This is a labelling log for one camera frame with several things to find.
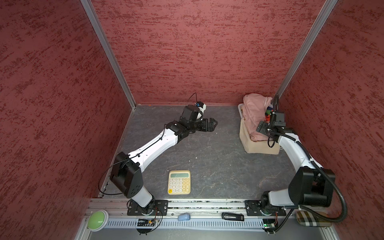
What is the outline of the pink shorts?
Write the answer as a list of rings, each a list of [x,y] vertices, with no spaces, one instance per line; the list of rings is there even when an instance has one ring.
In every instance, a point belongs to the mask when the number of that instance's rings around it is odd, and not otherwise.
[[[243,98],[243,118],[250,138],[254,142],[266,141],[267,136],[257,132],[260,121],[266,121],[265,112],[271,104],[272,97],[264,97],[260,94],[248,94]]]

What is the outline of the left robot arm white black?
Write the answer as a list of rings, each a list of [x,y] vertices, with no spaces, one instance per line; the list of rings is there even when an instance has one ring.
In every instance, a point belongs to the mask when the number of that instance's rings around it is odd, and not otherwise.
[[[120,152],[112,165],[110,181],[128,199],[136,203],[146,215],[155,209],[155,198],[144,187],[143,172],[163,152],[195,132],[213,132],[218,122],[213,119],[200,121],[172,121],[163,131],[141,148],[125,154]]]

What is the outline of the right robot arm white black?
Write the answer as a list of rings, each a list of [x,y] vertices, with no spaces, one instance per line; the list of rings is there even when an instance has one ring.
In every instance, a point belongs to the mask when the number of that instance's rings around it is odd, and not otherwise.
[[[279,191],[265,191],[262,194],[261,212],[268,216],[280,211],[283,207],[329,207],[334,187],[314,165],[322,169],[331,181],[336,178],[333,171],[323,169],[293,131],[285,130],[283,127],[271,127],[267,122],[261,121],[257,132],[279,144],[296,171],[288,188]]]

